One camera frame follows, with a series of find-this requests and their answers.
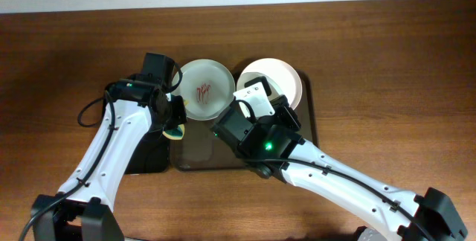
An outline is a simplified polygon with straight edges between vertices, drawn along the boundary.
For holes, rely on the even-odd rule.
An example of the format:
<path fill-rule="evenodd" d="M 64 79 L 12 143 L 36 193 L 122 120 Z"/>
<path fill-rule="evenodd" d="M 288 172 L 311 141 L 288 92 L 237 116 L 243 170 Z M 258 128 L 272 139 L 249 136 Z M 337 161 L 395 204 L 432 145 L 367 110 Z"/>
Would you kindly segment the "white plate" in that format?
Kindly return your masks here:
<path fill-rule="evenodd" d="M 243 89 L 245 87 L 246 82 L 248 82 L 249 80 L 251 80 L 255 77 L 259 77 L 259 76 L 264 76 L 268 80 L 268 84 L 269 84 L 270 89 L 271 89 L 271 94 L 268 96 L 268 99 L 270 100 L 270 102 L 273 99 L 281 96 L 283 91 L 280 89 L 279 85 L 276 84 L 276 82 L 273 81 L 272 78 L 270 78 L 270 77 L 268 77 L 264 74 L 257 73 L 257 72 L 248 72 L 248 73 L 241 74 L 239 76 L 238 81 L 237 81 L 237 90 Z"/>

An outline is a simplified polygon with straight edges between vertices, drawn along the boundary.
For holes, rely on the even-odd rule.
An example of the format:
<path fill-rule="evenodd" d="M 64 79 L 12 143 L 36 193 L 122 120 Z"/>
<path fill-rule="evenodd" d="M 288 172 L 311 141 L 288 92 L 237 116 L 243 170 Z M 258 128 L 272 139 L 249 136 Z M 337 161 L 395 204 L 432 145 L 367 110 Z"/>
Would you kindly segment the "green yellow sponge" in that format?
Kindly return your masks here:
<path fill-rule="evenodd" d="M 179 141 L 184 137 L 184 124 L 179 124 L 175 129 L 164 130 L 162 135 L 172 141 Z"/>

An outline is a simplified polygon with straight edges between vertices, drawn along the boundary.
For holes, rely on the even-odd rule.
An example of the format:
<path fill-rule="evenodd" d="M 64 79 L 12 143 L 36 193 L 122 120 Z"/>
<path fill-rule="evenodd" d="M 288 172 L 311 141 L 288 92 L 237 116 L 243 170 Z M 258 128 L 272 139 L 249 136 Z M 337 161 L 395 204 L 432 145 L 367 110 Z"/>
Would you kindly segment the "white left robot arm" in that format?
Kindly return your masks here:
<path fill-rule="evenodd" d="M 110 83 L 99 101 L 102 118 L 82 161 L 55 196 L 39 195 L 29 231 L 35 240 L 124 240 L 113 215 L 120 181 L 144 136 L 180 140 L 187 121 L 184 101 L 172 93 L 179 65 L 162 54 L 148 53 L 141 72 Z"/>

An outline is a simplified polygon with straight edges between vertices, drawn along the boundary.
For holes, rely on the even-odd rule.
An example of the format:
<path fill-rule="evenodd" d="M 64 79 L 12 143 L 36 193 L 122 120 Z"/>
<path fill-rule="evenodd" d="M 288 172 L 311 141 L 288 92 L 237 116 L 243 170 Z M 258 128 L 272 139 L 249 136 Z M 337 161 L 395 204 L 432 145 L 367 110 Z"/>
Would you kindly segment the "pink plate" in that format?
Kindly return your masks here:
<path fill-rule="evenodd" d="M 303 95 L 303 85 L 301 78 L 290 64 L 275 58 L 264 58 L 256 60 L 245 67 L 241 74 L 257 72 L 273 79 L 283 91 L 289 105 L 296 109 Z"/>

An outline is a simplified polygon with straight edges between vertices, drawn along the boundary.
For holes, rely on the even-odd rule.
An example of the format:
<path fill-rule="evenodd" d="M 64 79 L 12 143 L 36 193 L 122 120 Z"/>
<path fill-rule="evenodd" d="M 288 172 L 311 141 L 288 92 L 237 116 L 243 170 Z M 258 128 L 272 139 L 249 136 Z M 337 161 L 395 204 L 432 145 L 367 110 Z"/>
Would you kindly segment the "pale green plate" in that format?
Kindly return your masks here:
<path fill-rule="evenodd" d="M 183 65 L 181 72 L 181 82 L 172 94 L 183 98 L 189 119 L 214 119 L 234 99 L 234 77 L 223 64 L 215 60 L 198 59 Z"/>

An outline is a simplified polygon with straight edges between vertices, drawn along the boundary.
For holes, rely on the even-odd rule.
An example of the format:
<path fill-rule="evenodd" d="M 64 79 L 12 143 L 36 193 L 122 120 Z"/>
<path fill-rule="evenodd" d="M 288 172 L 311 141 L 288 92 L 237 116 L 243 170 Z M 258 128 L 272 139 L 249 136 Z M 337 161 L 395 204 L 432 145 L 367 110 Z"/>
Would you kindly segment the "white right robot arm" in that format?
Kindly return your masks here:
<path fill-rule="evenodd" d="M 386 240 L 464 240 L 469 232 L 452 200 L 428 188 L 421 196 L 377 181 L 335 160 L 300 135 L 285 97 L 258 115 L 238 110 L 239 100 L 214 121 L 212 131 L 246 167 L 328 199 L 356 215 Z"/>

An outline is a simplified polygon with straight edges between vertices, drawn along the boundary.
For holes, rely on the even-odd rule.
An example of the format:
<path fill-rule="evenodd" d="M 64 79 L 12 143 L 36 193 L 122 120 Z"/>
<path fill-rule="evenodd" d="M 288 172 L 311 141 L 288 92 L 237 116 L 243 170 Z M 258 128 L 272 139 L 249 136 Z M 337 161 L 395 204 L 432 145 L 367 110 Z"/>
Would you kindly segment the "brown serving tray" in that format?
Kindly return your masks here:
<path fill-rule="evenodd" d="M 312 99 L 311 83 L 303 71 L 298 72 L 303 94 L 295 113 L 301 123 L 299 133 L 314 145 L 319 145 Z M 207 170 L 242 170 L 245 165 L 210 128 L 213 121 L 189 119 L 182 140 L 170 143 L 170 163 L 182 172 Z"/>

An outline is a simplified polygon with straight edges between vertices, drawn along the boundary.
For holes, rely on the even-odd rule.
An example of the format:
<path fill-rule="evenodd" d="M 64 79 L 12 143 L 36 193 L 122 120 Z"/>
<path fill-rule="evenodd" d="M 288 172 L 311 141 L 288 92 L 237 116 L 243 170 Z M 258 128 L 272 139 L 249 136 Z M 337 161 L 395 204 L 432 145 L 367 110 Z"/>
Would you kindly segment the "black small tray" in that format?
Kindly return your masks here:
<path fill-rule="evenodd" d="M 168 168 L 169 141 L 163 136 L 172 107 L 167 94 L 152 83 L 120 80 L 106 87 L 113 100 L 131 101 L 134 107 L 144 110 L 151 121 L 146 132 L 140 135 L 129 164 L 127 174 L 162 173 Z"/>

